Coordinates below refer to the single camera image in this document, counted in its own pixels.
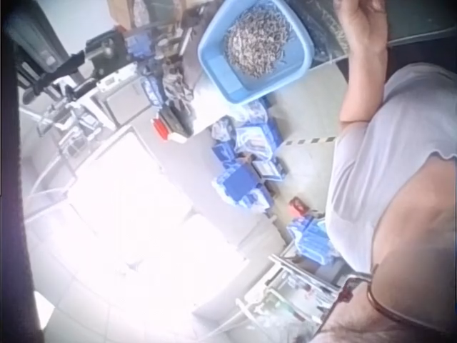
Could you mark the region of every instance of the red object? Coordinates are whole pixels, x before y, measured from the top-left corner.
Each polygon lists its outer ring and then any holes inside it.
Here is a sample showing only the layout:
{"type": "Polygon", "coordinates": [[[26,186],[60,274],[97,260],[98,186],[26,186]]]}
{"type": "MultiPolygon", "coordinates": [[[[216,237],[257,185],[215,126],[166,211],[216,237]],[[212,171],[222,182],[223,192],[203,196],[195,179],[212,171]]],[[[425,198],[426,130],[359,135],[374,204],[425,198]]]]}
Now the red object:
{"type": "Polygon", "coordinates": [[[310,210],[298,197],[293,198],[288,205],[294,218],[304,217],[310,210]]]}
{"type": "Polygon", "coordinates": [[[152,125],[156,129],[159,136],[166,141],[169,137],[169,131],[166,128],[165,124],[160,119],[152,119],[152,125]]]}

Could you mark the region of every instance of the plastic packaging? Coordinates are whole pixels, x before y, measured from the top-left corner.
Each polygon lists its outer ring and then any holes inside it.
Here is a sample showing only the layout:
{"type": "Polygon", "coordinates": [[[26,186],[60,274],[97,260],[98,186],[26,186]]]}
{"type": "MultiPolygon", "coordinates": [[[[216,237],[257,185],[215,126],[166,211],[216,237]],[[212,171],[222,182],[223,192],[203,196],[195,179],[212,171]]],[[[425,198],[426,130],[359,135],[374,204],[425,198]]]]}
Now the plastic packaging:
{"type": "Polygon", "coordinates": [[[268,121],[265,101],[255,100],[246,105],[230,105],[229,116],[236,126],[247,124],[263,124],[268,121]]]}
{"type": "Polygon", "coordinates": [[[273,206],[273,197],[268,192],[268,189],[259,184],[255,189],[249,192],[243,199],[240,200],[238,205],[241,207],[251,209],[255,212],[265,212],[273,206]]]}
{"type": "Polygon", "coordinates": [[[231,118],[225,116],[214,123],[211,127],[211,136],[216,141],[235,141],[236,131],[231,118]]]}
{"type": "Polygon", "coordinates": [[[326,265],[338,256],[327,233],[322,230],[321,221],[313,217],[294,219],[287,230],[293,237],[298,252],[313,261],[326,265]]]}
{"type": "Polygon", "coordinates": [[[141,86],[152,106],[161,109],[165,104],[166,95],[163,91],[163,87],[161,87],[160,81],[153,76],[145,76],[141,80],[141,86]]]}
{"type": "Polygon", "coordinates": [[[281,133],[273,118],[263,124],[236,128],[237,153],[253,154],[258,159],[269,161],[282,142],[281,133]]]}

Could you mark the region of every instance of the blue box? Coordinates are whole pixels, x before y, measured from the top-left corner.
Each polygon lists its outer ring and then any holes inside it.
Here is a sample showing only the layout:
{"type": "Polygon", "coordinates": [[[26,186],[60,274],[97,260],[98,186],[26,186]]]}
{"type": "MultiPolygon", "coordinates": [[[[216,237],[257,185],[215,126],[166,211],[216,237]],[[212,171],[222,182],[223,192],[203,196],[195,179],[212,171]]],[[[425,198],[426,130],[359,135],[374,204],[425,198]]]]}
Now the blue box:
{"type": "Polygon", "coordinates": [[[223,189],[225,195],[235,202],[243,199],[260,183],[260,177],[254,168],[241,162],[237,162],[216,179],[216,184],[223,189]]]}
{"type": "Polygon", "coordinates": [[[221,162],[230,162],[236,159],[236,153],[232,141],[223,141],[211,148],[221,162]]]}
{"type": "Polygon", "coordinates": [[[263,161],[269,161],[283,143],[283,138],[276,120],[269,118],[266,123],[247,124],[237,128],[236,141],[237,151],[247,152],[263,161]]]}
{"type": "Polygon", "coordinates": [[[259,212],[265,212],[273,206],[274,200],[268,189],[259,184],[255,189],[249,192],[238,203],[239,206],[246,209],[254,209],[259,212]]]}
{"type": "Polygon", "coordinates": [[[232,104],[247,104],[302,77],[314,58],[314,45],[306,27],[284,0],[225,0],[203,35],[198,56],[203,70],[232,104]],[[224,37],[237,18],[257,4],[274,4],[290,23],[292,32],[284,46],[283,63],[269,75],[255,79],[235,70],[224,54],[224,37]]]}
{"type": "Polygon", "coordinates": [[[286,177],[286,170],[277,157],[271,161],[253,161],[252,165],[264,180],[283,181],[286,177]]]}

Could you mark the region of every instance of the white floor tile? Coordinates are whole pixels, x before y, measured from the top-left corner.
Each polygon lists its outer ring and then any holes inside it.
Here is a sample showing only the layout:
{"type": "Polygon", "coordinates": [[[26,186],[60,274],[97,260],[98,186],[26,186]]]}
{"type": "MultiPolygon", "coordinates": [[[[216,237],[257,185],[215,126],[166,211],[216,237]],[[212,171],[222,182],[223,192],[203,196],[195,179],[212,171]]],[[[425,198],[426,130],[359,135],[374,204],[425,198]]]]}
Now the white floor tile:
{"type": "Polygon", "coordinates": [[[85,327],[104,334],[108,319],[108,303],[89,291],[81,282],[74,281],[60,301],[58,308],[85,327]]]}
{"type": "Polygon", "coordinates": [[[35,289],[53,305],[57,305],[68,290],[73,276],[45,246],[30,253],[35,289]]]}
{"type": "Polygon", "coordinates": [[[116,343],[145,342],[144,323],[115,307],[109,310],[106,338],[116,343]]]}
{"type": "Polygon", "coordinates": [[[44,330],[46,343],[104,343],[105,337],[81,326],[55,309],[44,330]]]}

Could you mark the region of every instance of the floor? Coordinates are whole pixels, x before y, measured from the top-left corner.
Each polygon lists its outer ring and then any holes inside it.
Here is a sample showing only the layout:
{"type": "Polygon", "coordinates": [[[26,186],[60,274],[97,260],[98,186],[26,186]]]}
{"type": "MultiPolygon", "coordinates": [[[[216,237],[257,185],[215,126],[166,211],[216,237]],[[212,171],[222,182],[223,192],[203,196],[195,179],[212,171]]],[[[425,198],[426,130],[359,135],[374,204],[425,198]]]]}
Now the floor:
{"type": "Polygon", "coordinates": [[[338,133],[338,111],[346,87],[338,67],[329,64],[269,96],[273,105],[270,114],[276,118],[285,141],[276,156],[288,170],[288,176],[274,184],[278,197],[273,212],[287,242],[290,237],[285,227],[292,219],[288,210],[292,198],[299,197],[310,208],[325,212],[334,141],[321,141],[338,133]]]}

